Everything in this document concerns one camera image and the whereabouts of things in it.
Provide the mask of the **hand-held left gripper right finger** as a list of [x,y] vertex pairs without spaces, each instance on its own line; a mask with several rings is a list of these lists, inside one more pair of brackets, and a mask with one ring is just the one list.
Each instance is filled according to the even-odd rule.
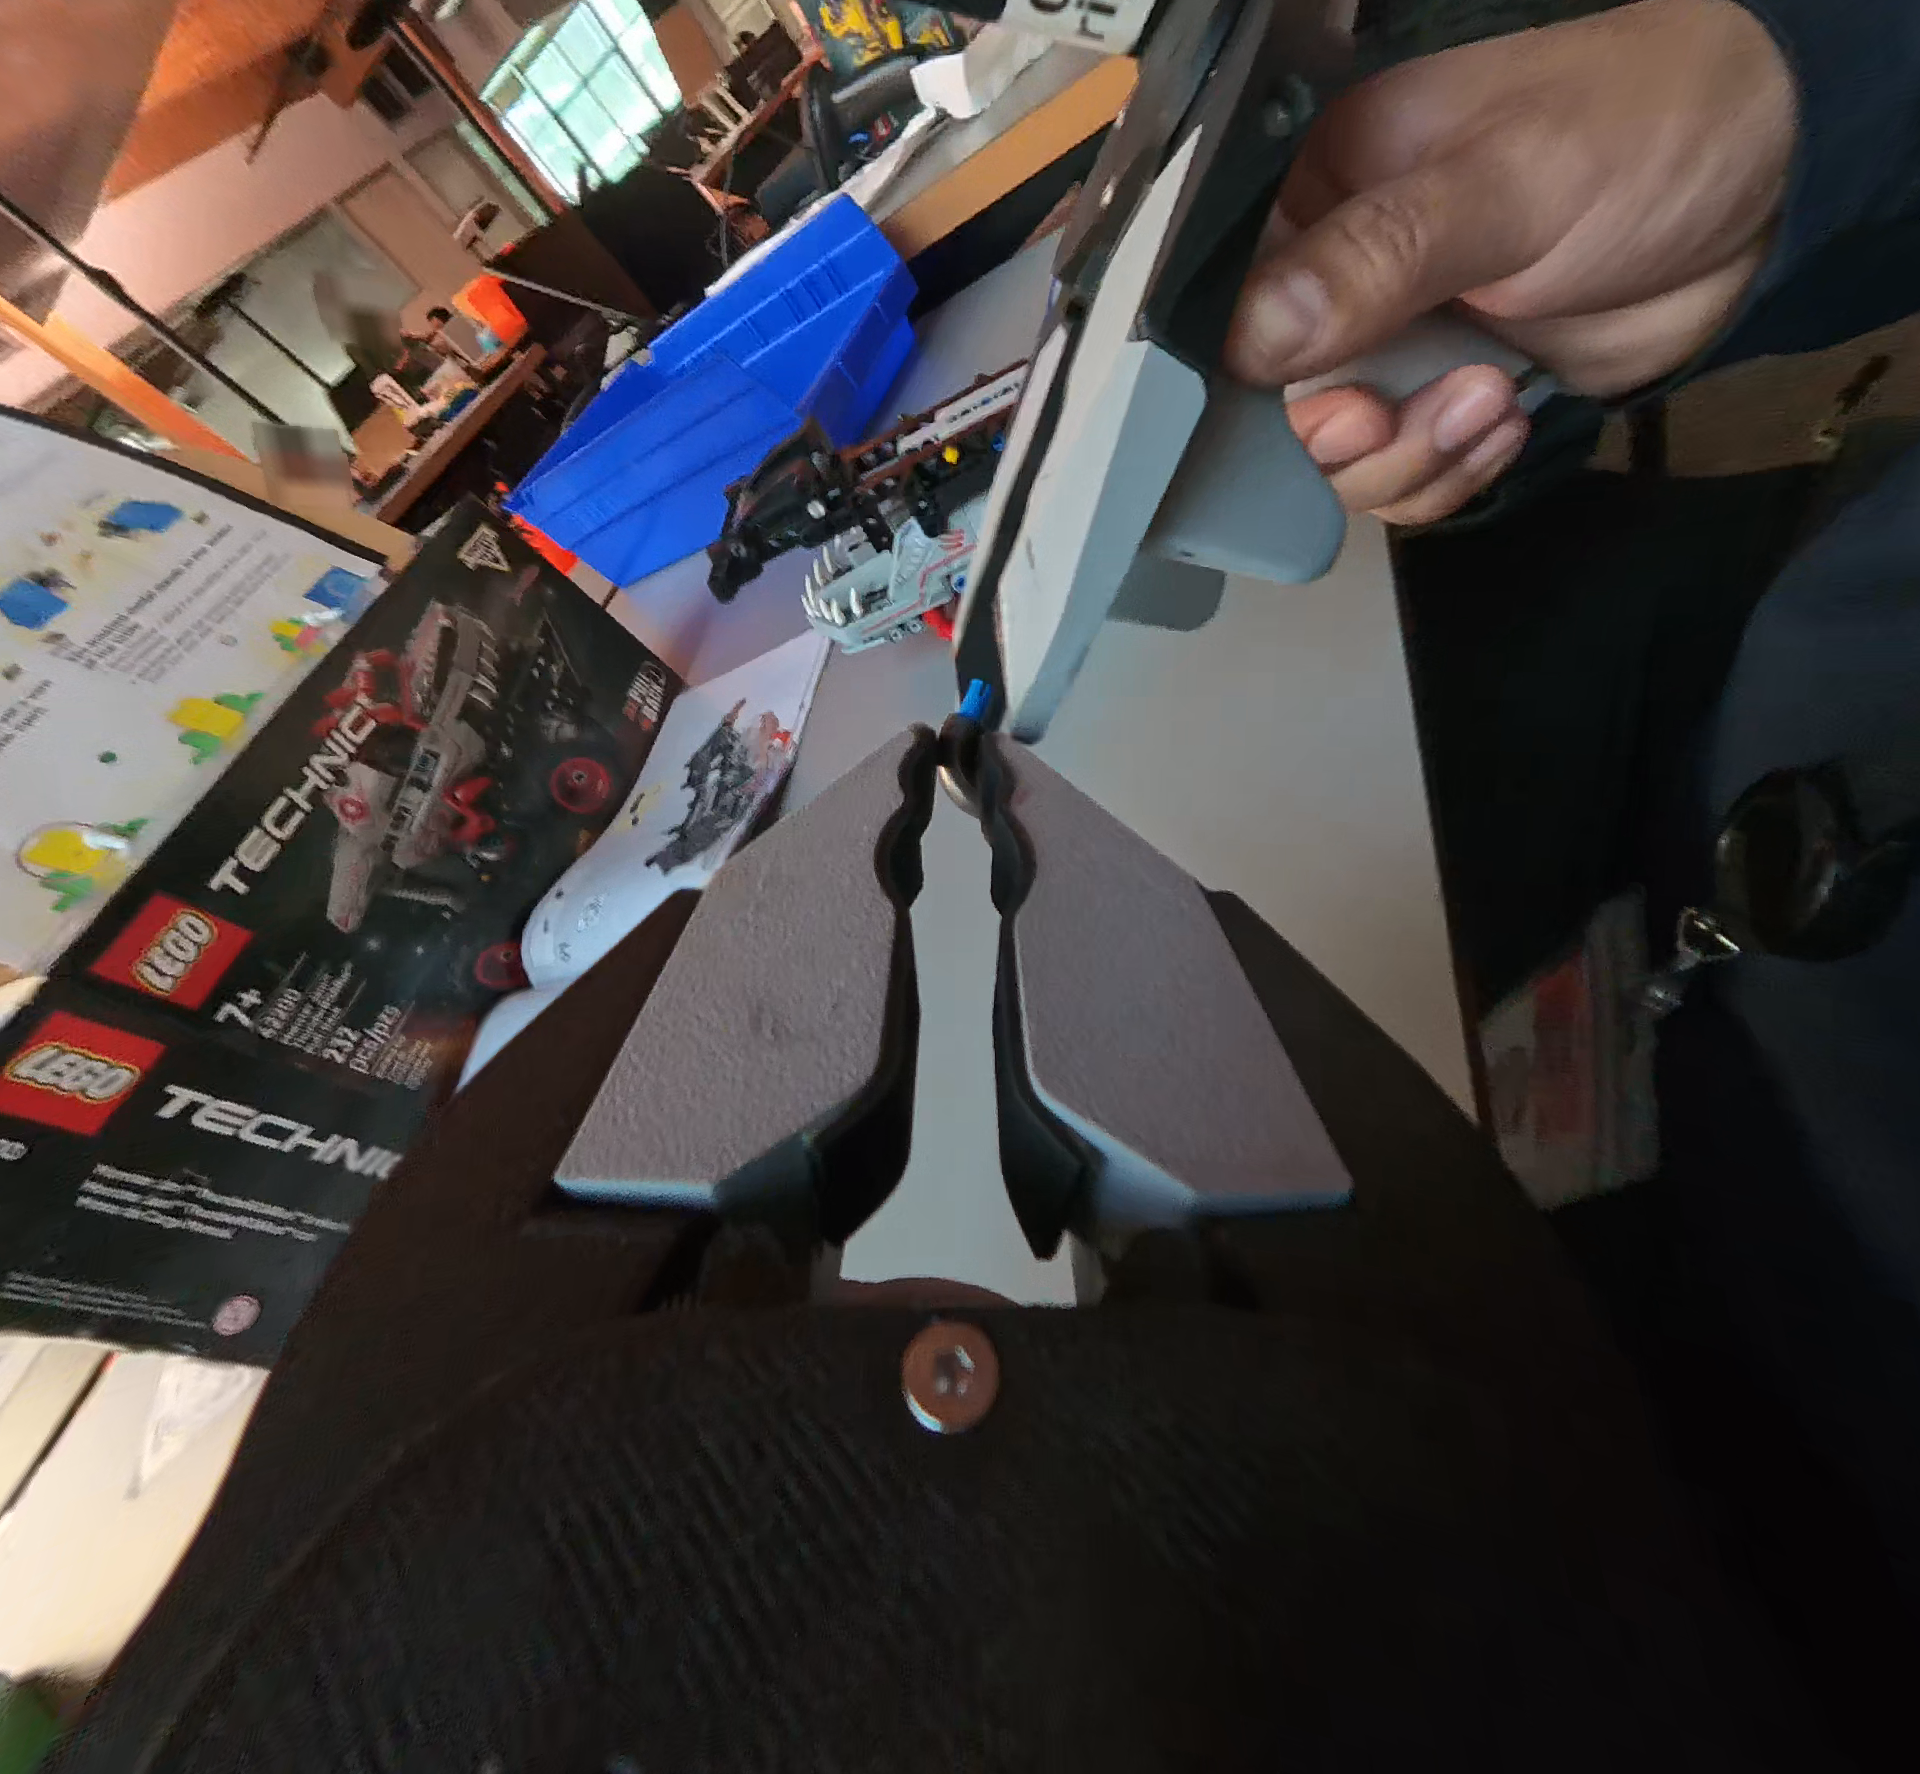
[[1198,882],[998,733],[970,787],[998,1158],[1028,1248],[1116,1259],[1144,1232],[1348,1205],[1353,1178]]

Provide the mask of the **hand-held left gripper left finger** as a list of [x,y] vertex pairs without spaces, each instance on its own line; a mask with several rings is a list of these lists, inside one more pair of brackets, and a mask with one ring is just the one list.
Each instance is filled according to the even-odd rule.
[[733,855],[554,1174],[588,1205],[849,1240],[910,1155],[936,736],[908,728]]

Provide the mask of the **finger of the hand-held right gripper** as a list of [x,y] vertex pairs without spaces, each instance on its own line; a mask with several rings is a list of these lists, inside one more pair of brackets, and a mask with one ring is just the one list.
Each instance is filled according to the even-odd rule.
[[1012,739],[1049,730],[1208,402],[1207,372],[1142,320],[1203,143],[1189,131],[1148,180],[1095,280],[1055,263],[954,645],[958,678],[993,689]]

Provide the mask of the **person's right forearm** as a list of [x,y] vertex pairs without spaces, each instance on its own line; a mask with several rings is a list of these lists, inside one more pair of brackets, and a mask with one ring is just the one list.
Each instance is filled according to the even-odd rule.
[[1767,30],[1796,136],[1770,250],[1672,380],[1814,353],[1918,311],[1918,0],[1727,0]]

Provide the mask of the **white lego instruction booklet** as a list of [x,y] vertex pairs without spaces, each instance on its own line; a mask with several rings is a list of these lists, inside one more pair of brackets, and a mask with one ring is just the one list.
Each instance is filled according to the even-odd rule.
[[606,830],[534,906],[517,940],[527,986],[481,1020],[460,1087],[666,897],[701,893],[776,818],[825,665],[827,641],[803,631],[671,706]]

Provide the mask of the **white toothed lego head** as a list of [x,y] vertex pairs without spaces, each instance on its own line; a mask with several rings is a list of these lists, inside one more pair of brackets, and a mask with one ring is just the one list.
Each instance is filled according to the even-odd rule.
[[908,518],[887,548],[849,527],[812,558],[803,617],[845,654],[864,654],[928,629],[949,641],[973,551],[975,531],[965,524],[928,534]]

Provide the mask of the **black lego truck chassis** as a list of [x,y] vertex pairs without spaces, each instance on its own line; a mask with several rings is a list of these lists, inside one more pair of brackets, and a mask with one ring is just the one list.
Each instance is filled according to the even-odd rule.
[[979,374],[875,437],[835,445],[805,420],[723,491],[708,590],[727,605],[774,560],[852,536],[891,548],[908,521],[945,534],[993,482],[1031,362]]

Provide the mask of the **black lego set box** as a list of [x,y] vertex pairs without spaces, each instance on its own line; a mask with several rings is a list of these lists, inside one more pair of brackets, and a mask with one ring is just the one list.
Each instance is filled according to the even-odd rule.
[[268,1367],[683,690],[451,514],[4,1025],[4,1333]]

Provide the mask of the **person's right hand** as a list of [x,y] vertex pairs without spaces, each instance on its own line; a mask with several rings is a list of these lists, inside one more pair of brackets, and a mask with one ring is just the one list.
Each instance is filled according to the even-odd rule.
[[1729,324],[1795,140],[1787,62],[1729,0],[1406,62],[1311,124],[1222,364],[1296,390],[1455,311],[1574,395],[1643,388]]

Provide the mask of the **yellow and black poster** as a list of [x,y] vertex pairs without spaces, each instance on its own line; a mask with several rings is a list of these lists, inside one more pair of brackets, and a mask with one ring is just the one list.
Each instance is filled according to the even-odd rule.
[[808,34],[835,77],[851,77],[896,55],[935,57],[961,49],[965,37],[945,11],[910,0],[794,0]]

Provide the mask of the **crumpled white paper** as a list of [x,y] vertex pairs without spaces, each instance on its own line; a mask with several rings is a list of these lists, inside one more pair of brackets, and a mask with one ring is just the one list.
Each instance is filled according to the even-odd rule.
[[1099,52],[987,24],[958,49],[917,59],[908,70],[920,107],[950,122],[1009,120],[1044,107],[1063,91],[1110,66]]

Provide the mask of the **blue plastic bin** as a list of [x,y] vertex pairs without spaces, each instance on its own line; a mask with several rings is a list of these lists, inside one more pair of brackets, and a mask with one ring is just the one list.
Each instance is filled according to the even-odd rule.
[[885,236],[845,197],[821,203],[737,261],[647,346],[666,379],[733,364],[798,422],[855,442],[913,349],[917,284]]
[[780,344],[757,367],[711,351],[674,374],[623,371],[505,499],[505,511],[610,586],[704,551],[727,491],[810,417],[825,351]]

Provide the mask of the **window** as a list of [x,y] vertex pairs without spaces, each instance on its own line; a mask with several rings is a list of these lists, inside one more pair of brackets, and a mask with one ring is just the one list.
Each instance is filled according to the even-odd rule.
[[565,200],[635,168],[684,105],[640,0],[577,0],[539,22],[483,100]]

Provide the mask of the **wooden workbench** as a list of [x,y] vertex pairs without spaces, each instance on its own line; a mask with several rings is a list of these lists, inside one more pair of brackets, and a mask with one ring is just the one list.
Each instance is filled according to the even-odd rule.
[[469,448],[478,445],[503,411],[538,385],[545,359],[548,349],[539,344],[517,349],[510,364],[494,371],[460,412],[447,417],[376,491],[357,499],[357,511],[399,524]]

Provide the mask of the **black badge reel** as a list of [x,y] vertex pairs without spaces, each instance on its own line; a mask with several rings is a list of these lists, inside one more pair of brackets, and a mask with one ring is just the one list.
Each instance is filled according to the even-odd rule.
[[1702,900],[1674,922],[1640,1009],[1664,1020],[1735,961],[1830,964],[1877,946],[1918,868],[1914,747],[1778,769],[1729,804]]

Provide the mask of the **clear plastic bag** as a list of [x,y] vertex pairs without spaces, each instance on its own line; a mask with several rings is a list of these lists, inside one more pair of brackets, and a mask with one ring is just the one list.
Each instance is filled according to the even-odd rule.
[[138,1501],[180,1464],[218,1458],[261,1385],[249,1367],[8,1335],[2,1509]]

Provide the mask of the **illustrated white poster sheet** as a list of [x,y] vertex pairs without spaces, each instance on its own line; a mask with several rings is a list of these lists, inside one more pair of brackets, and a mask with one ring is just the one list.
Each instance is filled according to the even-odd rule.
[[56,959],[384,570],[157,454],[4,411],[4,974]]

